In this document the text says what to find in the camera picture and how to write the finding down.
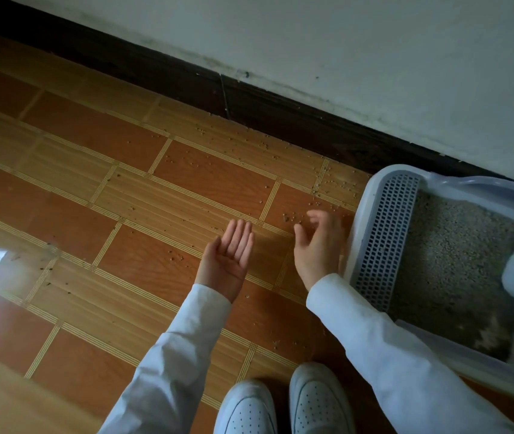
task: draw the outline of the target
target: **gray plastic grate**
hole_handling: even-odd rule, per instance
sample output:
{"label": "gray plastic grate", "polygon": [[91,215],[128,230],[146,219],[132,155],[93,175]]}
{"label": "gray plastic grate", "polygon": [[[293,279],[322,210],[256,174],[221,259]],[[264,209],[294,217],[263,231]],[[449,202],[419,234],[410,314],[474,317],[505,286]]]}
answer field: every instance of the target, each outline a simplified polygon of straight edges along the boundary
{"label": "gray plastic grate", "polygon": [[376,192],[350,284],[380,312],[390,306],[421,179],[412,172],[392,172]]}

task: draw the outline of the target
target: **orange floor tile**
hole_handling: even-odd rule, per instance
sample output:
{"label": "orange floor tile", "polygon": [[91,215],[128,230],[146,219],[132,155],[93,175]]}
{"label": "orange floor tile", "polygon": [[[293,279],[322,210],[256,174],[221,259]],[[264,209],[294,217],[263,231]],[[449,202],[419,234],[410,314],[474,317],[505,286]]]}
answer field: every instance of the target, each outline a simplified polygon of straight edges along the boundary
{"label": "orange floor tile", "polygon": [[[286,430],[307,360],[340,377],[359,432],[392,432],[293,267],[293,224],[311,230],[305,212],[322,208],[349,229],[368,179],[0,38],[0,433],[98,430],[231,218],[255,224],[256,246],[193,432],[212,432],[245,378],[271,387]],[[513,399],[472,387],[514,419]]]}

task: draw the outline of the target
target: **white litter box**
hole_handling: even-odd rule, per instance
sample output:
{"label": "white litter box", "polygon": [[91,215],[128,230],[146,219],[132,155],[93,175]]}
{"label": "white litter box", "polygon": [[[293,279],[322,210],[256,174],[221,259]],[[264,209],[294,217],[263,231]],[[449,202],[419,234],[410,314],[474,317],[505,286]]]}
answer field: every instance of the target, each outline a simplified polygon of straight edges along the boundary
{"label": "white litter box", "polygon": [[[418,190],[469,201],[514,220],[514,182],[485,176],[446,177],[407,165],[382,169],[368,182],[349,235],[343,276],[377,310],[387,312]],[[514,395],[514,365],[403,321],[450,368]]]}

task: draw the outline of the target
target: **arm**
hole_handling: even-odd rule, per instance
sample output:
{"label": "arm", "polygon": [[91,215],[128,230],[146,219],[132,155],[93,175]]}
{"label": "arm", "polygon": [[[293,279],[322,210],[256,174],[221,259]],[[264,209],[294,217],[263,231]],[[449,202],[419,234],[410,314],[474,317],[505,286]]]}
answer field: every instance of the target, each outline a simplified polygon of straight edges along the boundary
{"label": "arm", "polygon": [[211,351],[239,295],[253,248],[251,223],[229,222],[205,248],[195,284],[134,372],[100,434],[185,434],[203,395]]}
{"label": "arm", "polygon": [[514,433],[514,423],[337,274],[311,288],[307,307],[344,346],[397,432]]}
{"label": "arm", "polygon": [[201,401],[211,351],[230,311],[223,295],[193,285],[99,432],[187,433]]}

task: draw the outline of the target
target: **hand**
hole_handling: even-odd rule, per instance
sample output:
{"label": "hand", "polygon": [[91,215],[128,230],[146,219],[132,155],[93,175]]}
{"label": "hand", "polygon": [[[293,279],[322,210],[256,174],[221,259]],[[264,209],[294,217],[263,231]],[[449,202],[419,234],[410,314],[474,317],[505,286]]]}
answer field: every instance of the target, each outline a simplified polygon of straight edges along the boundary
{"label": "hand", "polygon": [[205,247],[195,283],[208,286],[234,302],[247,275],[255,241],[251,229],[251,222],[229,221],[223,239],[217,237]]}
{"label": "hand", "polygon": [[310,243],[303,226],[294,226],[293,255],[297,273],[309,291],[320,279],[338,271],[344,234],[341,221],[328,212],[310,210],[307,216],[312,224],[317,224],[317,228]]}

